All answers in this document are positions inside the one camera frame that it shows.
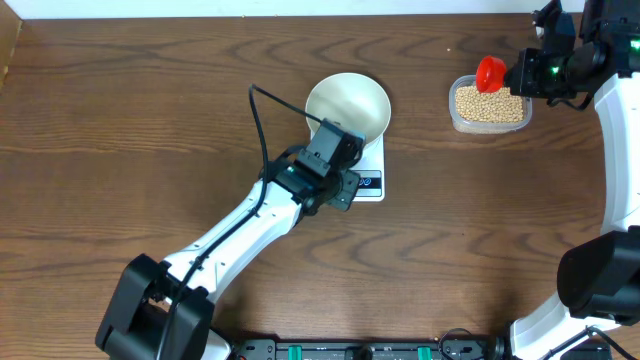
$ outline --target wooden table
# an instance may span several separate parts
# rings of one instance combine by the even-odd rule
[[[604,211],[593,110],[456,132],[449,87],[535,45],[528,15],[29,21],[0,96],[0,358],[105,358],[124,266],[215,225],[261,167],[251,82],[302,106],[328,75],[392,98],[387,198],[324,208],[237,278],[214,325],[281,338],[496,333],[555,289]],[[304,119],[260,99],[272,156]],[[640,352],[638,330],[613,337]]]

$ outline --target red cup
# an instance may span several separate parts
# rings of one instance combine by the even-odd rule
[[[494,93],[502,87],[507,66],[504,61],[487,56],[478,65],[476,71],[476,88],[481,93]]]

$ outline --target clear plastic container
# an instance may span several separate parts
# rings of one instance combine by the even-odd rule
[[[524,120],[516,123],[490,123],[481,121],[469,121],[456,110],[456,89],[461,86],[471,86],[476,84],[475,75],[466,75],[456,80],[449,90],[449,112],[453,119],[453,127],[463,133],[470,134],[504,134],[516,131],[527,126],[533,114],[533,104],[531,98],[524,98],[522,110],[524,110]]]

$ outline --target white backdrop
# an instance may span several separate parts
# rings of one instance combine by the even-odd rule
[[[22,19],[516,13],[548,0],[5,0]],[[584,0],[564,0],[582,12]]]

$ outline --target green clip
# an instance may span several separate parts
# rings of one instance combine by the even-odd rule
[[[431,360],[431,359],[433,359],[431,357],[431,348],[429,347],[418,348],[418,360]]]
[[[289,360],[302,360],[302,346],[289,346]]]

